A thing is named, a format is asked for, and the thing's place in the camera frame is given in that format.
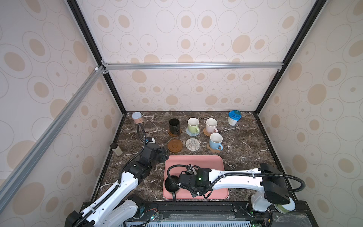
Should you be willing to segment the light brown wooden coaster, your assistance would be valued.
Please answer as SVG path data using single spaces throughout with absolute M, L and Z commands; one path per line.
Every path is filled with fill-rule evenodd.
M 172 139 L 168 142 L 167 148 L 172 153 L 178 153 L 183 148 L 183 142 L 179 139 Z

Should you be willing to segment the black mug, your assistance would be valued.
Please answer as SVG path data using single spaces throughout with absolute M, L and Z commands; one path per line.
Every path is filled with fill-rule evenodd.
M 180 121 L 176 118 L 169 120 L 169 130 L 173 134 L 180 134 Z
M 177 176 L 170 176 L 164 182 L 165 189 L 173 196 L 173 202 L 176 202 L 176 193 L 180 189 L 178 183 L 179 178 Z

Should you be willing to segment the dark brown wooden coaster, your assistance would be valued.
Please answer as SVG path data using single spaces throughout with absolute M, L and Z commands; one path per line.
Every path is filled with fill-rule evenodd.
M 168 135 L 171 136 L 171 137 L 179 137 L 182 133 L 180 134 L 173 134 L 170 132 L 170 130 L 168 130 Z

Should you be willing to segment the white woven round coaster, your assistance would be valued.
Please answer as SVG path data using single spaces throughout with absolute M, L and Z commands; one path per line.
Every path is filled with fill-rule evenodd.
M 185 146 L 190 151 L 197 151 L 200 148 L 200 142 L 198 139 L 190 138 L 186 141 Z

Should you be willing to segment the cork paw print coaster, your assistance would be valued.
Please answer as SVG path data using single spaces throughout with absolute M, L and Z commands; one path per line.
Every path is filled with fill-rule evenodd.
M 221 150 L 219 149 L 219 146 L 217 147 L 217 149 L 213 149 L 212 147 L 210 147 L 210 144 L 207 144 L 207 148 L 212 152 L 212 153 L 220 153 Z

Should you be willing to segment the grey felt round coaster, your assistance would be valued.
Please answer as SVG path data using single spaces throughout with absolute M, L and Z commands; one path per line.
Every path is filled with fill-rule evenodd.
M 200 131 L 198 131 L 196 133 L 192 133 L 192 132 L 190 132 L 190 130 L 188 128 L 186 129 L 186 132 L 191 137 L 195 137 L 195 136 L 198 136 L 200 134 Z

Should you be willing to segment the green handled white mug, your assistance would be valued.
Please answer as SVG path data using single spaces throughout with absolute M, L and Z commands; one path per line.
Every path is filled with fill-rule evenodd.
M 199 120 L 197 118 L 188 119 L 188 130 L 191 134 L 199 134 Z

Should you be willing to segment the blue handled white mug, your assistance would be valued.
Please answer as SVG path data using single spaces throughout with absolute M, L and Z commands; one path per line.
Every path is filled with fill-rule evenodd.
M 212 147 L 213 149 L 217 149 L 217 147 L 219 146 L 219 149 L 222 151 L 224 149 L 222 141 L 223 141 L 223 136 L 221 134 L 213 133 L 211 134 L 209 139 L 210 147 Z

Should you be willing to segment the woven rattan round coaster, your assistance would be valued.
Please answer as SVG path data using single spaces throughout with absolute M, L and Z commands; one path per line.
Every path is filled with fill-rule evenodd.
M 212 134 L 212 133 L 208 132 L 206 128 L 204 128 L 203 132 L 204 132 L 204 134 L 205 134 L 206 136 L 208 136 L 208 137 L 210 137 L 210 136 L 211 136 L 211 134 Z

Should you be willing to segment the pink handled white mug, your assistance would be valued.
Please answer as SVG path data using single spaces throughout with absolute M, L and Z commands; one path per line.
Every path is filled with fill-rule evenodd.
M 217 129 L 217 120 L 214 118 L 209 118 L 206 120 L 206 132 L 208 134 L 213 134 L 213 133 L 217 133 L 218 129 Z

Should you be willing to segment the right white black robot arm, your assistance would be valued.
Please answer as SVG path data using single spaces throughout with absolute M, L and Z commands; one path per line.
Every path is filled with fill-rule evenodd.
M 281 173 L 275 167 L 262 163 L 259 168 L 250 170 L 223 171 L 210 168 L 201 168 L 193 165 L 173 165 L 184 167 L 178 180 L 172 182 L 179 188 L 185 189 L 193 197 L 202 196 L 207 199 L 215 190 L 225 188 L 254 190 L 249 200 L 252 211 L 266 212 L 272 204 L 289 205 L 292 203 L 290 194 L 305 189 L 305 182 L 295 176 Z

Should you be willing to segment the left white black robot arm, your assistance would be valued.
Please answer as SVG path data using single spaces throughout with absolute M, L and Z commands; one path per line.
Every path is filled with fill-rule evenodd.
M 81 212 L 73 211 L 65 221 L 66 227 L 107 227 L 118 226 L 133 217 L 138 204 L 127 200 L 124 205 L 117 205 L 135 189 L 152 169 L 169 159 L 167 148 L 149 143 L 127 162 L 120 172 L 118 180 L 95 202 Z

